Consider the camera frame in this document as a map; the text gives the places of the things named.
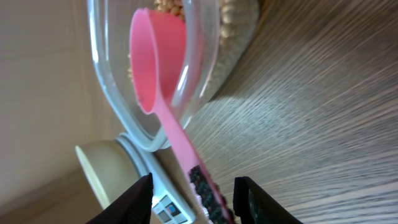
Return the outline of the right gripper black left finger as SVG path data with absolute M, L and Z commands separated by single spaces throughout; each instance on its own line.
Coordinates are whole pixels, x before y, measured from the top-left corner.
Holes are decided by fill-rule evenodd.
M 153 195 L 154 183 L 150 172 L 87 224 L 149 224 Z

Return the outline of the pink plastic measuring scoop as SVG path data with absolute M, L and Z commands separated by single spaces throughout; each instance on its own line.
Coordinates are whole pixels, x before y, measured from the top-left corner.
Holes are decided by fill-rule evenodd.
M 185 41 L 185 25 L 179 18 L 148 8 L 137 9 L 129 41 L 134 91 L 141 110 L 158 117 L 208 220 L 234 223 L 224 197 L 170 107 L 183 67 Z

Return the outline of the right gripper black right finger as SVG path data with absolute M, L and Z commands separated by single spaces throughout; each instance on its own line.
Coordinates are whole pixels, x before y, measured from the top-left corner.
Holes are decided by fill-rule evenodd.
M 247 176 L 234 179 L 233 210 L 242 224 L 302 224 Z

